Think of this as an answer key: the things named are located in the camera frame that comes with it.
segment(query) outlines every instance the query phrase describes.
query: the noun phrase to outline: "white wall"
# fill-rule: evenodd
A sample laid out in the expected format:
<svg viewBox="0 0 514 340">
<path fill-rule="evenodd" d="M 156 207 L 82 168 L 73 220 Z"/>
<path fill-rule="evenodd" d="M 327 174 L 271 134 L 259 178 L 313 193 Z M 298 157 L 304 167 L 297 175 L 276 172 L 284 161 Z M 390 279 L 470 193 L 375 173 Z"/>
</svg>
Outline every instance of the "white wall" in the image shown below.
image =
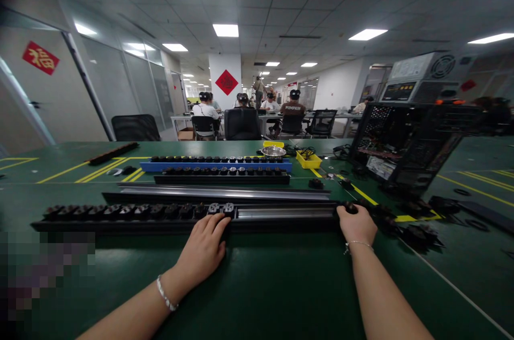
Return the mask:
<svg viewBox="0 0 514 340">
<path fill-rule="evenodd" d="M 240 54 L 209 54 L 209 67 L 211 88 L 214 99 L 219 103 L 222 110 L 234 107 L 237 101 L 237 94 L 241 92 L 241 55 Z M 221 74 L 227 70 L 237 80 L 237 85 L 226 95 L 215 84 Z"/>
</svg>

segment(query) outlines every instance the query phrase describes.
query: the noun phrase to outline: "silver bracelet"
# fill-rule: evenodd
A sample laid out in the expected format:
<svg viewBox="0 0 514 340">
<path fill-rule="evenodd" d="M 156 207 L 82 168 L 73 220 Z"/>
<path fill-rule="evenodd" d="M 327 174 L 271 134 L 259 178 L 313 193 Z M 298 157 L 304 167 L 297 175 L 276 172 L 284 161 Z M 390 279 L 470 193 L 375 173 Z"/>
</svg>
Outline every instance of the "silver bracelet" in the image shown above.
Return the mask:
<svg viewBox="0 0 514 340">
<path fill-rule="evenodd" d="M 375 249 L 373 249 L 370 244 L 366 244 L 361 241 L 350 241 L 346 243 L 346 250 L 344 251 L 344 254 L 350 252 L 350 244 L 363 244 L 369 247 L 373 252 L 375 251 Z"/>
<path fill-rule="evenodd" d="M 164 289 L 162 289 L 161 285 L 161 275 L 158 275 L 157 277 L 157 289 L 159 289 L 159 293 L 161 294 L 162 298 L 164 299 L 164 302 L 166 303 L 166 306 L 170 309 L 170 311 L 176 311 L 178 308 L 178 304 L 174 306 L 172 303 L 170 303 L 170 300 L 168 300 L 168 298 L 164 294 Z"/>
</svg>

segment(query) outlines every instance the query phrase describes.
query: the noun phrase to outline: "door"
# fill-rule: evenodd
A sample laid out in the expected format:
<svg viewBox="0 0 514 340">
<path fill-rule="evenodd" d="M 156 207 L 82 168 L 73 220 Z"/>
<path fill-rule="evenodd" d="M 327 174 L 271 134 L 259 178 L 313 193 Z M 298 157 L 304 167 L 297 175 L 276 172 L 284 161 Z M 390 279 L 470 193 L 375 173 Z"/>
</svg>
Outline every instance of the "door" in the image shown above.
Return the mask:
<svg viewBox="0 0 514 340">
<path fill-rule="evenodd" d="M 0 56 L 55 142 L 107 141 L 107 134 L 62 33 L 13 27 L 2 27 L 1 30 Z M 22 59 L 31 41 L 59 59 L 52 75 Z"/>
</svg>

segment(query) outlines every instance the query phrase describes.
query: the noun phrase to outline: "black chair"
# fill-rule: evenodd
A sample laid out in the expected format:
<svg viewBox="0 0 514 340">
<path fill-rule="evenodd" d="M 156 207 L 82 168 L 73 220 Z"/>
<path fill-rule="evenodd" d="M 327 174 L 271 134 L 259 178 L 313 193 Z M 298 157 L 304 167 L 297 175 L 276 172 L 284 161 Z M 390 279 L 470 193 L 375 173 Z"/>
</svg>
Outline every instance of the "black chair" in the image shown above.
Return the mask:
<svg viewBox="0 0 514 340">
<path fill-rule="evenodd" d="M 316 110 L 306 132 L 311 135 L 311 138 L 313 135 L 323 135 L 328 138 L 332 134 L 336 114 L 337 110 Z"/>
<path fill-rule="evenodd" d="M 202 140 L 205 137 L 214 137 L 214 140 L 218 139 L 218 131 L 215 126 L 216 120 L 210 116 L 193 116 L 191 117 L 193 123 L 193 130 L 195 134 L 195 140 Z M 209 135 L 199 135 L 201 133 L 210 133 Z"/>
<path fill-rule="evenodd" d="M 305 114 L 302 115 L 284 115 L 280 120 L 280 134 L 279 139 L 282 138 L 282 133 L 292 134 L 295 137 L 303 132 L 303 120 Z"/>
<path fill-rule="evenodd" d="M 264 137 L 261 135 L 257 110 L 225 110 L 226 140 L 260 140 L 261 138 Z"/>
<path fill-rule="evenodd" d="M 112 117 L 111 123 L 117 141 L 144 142 L 161 140 L 155 118 L 150 114 L 118 115 Z"/>
</svg>

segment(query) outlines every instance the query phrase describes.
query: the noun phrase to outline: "air vent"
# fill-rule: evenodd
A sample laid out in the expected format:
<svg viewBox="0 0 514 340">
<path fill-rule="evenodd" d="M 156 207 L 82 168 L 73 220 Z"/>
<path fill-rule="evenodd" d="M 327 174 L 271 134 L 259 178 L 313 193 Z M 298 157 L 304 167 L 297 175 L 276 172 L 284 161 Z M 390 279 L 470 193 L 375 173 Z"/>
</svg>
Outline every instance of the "air vent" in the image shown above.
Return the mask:
<svg viewBox="0 0 514 340">
<path fill-rule="evenodd" d="M 303 36 L 292 36 L 292 35 L 280 35 L 281 39 L 321 39 L 321 36 L 309 36 L 309 35 L 303 35 Z"/>
</svg>

